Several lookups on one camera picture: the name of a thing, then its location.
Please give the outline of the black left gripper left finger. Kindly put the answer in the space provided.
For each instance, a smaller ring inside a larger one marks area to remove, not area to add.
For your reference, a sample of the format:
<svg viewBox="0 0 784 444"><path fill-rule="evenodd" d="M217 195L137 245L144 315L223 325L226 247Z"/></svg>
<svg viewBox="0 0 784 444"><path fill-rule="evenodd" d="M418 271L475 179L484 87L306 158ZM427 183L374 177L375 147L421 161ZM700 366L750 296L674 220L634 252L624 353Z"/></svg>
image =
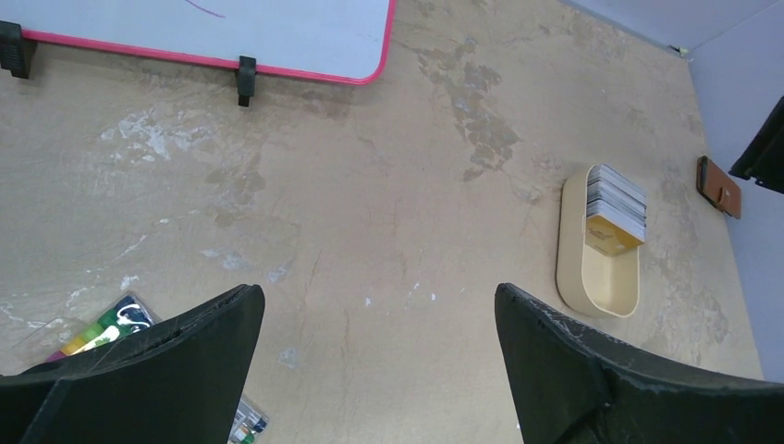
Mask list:
<svg viewBox="0 0 784 444"><path fill-rule="evenodd" d="M5 443L225 443L263 322L240 285L186 313L1 380Z"/></svg>

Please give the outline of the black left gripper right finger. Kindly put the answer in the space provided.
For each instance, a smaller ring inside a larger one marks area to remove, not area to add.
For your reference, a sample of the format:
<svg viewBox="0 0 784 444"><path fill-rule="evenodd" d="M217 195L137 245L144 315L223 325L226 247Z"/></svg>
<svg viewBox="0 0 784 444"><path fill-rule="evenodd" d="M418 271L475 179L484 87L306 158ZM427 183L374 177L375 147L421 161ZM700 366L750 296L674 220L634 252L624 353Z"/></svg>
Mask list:
<svg viewBox="0 0 784 444"><path fill-rule="evenodd" d="M496 330L527 443L779 443L783 387L682 364L510 283Z"/></svg>

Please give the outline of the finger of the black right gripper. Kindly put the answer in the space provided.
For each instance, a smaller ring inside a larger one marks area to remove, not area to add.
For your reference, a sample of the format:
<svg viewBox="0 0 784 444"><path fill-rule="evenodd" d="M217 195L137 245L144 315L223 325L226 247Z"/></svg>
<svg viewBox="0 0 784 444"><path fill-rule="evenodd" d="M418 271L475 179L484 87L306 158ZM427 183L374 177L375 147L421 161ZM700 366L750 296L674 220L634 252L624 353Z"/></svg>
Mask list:
<svg viewBox="0 0 784 444"><path fill-rule="evenodd" d="M739 179L754 179L757 186L783 193L783 98L729 173Z"/></svg>

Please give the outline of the brown leather card holder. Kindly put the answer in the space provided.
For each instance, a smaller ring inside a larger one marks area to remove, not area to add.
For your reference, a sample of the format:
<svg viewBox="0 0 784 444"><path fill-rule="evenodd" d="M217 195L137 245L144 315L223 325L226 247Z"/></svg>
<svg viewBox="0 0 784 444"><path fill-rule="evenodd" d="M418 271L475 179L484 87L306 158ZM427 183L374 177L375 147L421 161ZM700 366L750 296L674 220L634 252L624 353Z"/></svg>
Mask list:
<svg viewBox="0 0 784 444"><path fill-rule="evenodd" d="M696 189L717 211L741 219L741 189L707 155L697 160Z"/></svg>

